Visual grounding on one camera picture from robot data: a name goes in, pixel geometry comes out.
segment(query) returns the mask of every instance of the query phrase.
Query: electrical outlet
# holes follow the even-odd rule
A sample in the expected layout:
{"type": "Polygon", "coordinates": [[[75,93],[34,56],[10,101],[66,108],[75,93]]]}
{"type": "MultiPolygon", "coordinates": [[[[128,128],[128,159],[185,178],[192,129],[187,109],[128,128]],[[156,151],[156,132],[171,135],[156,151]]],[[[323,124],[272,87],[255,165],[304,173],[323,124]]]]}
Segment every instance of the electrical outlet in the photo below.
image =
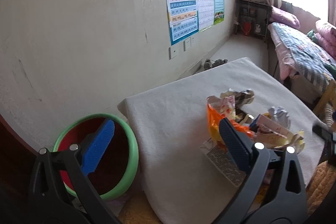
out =
{"type": "Polygon", "coordinates": [[[175,56],[179,54],[179,44],[170,46],[169,48],[169,59],[173,59],[175,56]]]}
{"type": "Polygon", "coordinates": [[[195,45],[195,36],[192,36],[190,38],[190,46],[194,46],[195,45]]]}
{"type": "Polygon", "coordinates": [[[191,47],[191,45],[190,45],[190,43],[191,43],[190,37],[187,38],[186,40],[184,40],[183,43],[184,43],[184,51],[186,51],[187,49],[189,49],[191,47]]]}

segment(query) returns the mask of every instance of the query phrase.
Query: wooden chair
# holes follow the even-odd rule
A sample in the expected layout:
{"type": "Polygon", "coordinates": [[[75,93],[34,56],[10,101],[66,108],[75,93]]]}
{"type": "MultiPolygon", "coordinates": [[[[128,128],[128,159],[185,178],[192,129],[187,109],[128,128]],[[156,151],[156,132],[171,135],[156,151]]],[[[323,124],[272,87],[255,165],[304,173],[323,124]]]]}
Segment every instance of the wooden chair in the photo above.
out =
{"type": "Polygon", "coordinates": [[[325,123],[328,127],[331,127],[334,123],[332,118],[334,109],[336,109],[336,81],[331,80],[313,112],[316,116],[319,116],[324,111],[325,123]]]}

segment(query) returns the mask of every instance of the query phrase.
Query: wall stain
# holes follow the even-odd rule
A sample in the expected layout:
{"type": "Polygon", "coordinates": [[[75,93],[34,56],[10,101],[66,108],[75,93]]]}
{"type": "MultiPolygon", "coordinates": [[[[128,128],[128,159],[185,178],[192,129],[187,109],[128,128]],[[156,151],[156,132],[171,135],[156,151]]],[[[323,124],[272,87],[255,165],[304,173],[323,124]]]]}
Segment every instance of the wall stain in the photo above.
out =
{"type": "Polygon", "coordinates": [[[21,69],[22,74],[23,74],[24,77],[28,80],[28,82],[29,82],[31,88],[34,89],[34,88],[33,88],[33,85],[31,84],[30,80],[28,79],[28,76],[27,76],[27,74],[26,74],[25,68],[23,67],[23,64],[22,64],[22,62],[21,62],[20,59],[19,59],[19,65],[20,65],[20,69],[21,69]]]}
{"type": "Polygon", "coordinates": [[[145,38],[146,38],[146,42],[148,43],[146,29],[145,29],[145,38]]]}
{"type": "Polygon", "coordinates": [[[9,33],[5,38],[4,41],[6,41],[11,36],[11,33],[9,33]]]}
{"type": "Polygon", "coordinates": [[[42,99],[39,99],[39,98],[31,98],[31,97],[28,97],[27,98],[30,102],[34,102],[35,100],[39,100],[40,102],[42,102],[42,99]]]}

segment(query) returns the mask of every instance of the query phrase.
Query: bed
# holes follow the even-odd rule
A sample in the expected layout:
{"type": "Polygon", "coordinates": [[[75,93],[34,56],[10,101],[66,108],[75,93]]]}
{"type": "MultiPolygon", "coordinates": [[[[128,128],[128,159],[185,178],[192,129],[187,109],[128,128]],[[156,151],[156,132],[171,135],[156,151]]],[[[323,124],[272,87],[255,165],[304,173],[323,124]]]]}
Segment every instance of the bed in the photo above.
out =
{"type": "Polygon", "coordinates": [[[311,127],[321,122],[277,80],[241,58],[131,96],[118,106],[137,138],[143,189],[164,224],[211,223],[236,193],[199,150],[209,138],[206,98],[229,88],[255,91],[253,103],[243,106],[255,117],[271,106],[290,113],[291,129],[305,132],[305,149],[298,157],[304,181],[310,181],[324,147],[311,127]]]}
{"type": "Polygon", "coordinates": [[[281,23],[268,26],[278,57],[280,79],[303,77],[322,94],[333,79],[324,64],[335,60],[302,32],[281,23]]]}

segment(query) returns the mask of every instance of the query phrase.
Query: pillow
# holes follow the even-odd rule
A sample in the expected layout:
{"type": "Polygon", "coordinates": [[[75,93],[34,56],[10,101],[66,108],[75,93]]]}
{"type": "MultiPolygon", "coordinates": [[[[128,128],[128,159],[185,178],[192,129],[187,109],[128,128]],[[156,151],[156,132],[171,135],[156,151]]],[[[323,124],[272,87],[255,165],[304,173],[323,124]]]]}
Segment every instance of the pillow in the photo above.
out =
{"type": "Polygon", "coordinates": [[[336,44],[326,40],[320,33],[315,33],[316,39],[319,41],[319,45],[331,55],[333,59],[336,59],[336,44]]]}
{"type": "Polygon", "coordinates": [[[316,23],[317,31],[330,43],[336,44],[336,27],[329,22],[318,20],[316,23]]]}
{"type": "Polygon", "coordinates": [[[283,23],[287,26],[290,26],[294,29],[300,28],[300,22],[297,19],[297,17],[289,12],[285,12],[283,10],[280,10],[274,6],[272,6],[272,13],[271,13],[271,19],[274,22],[283,23]]]}

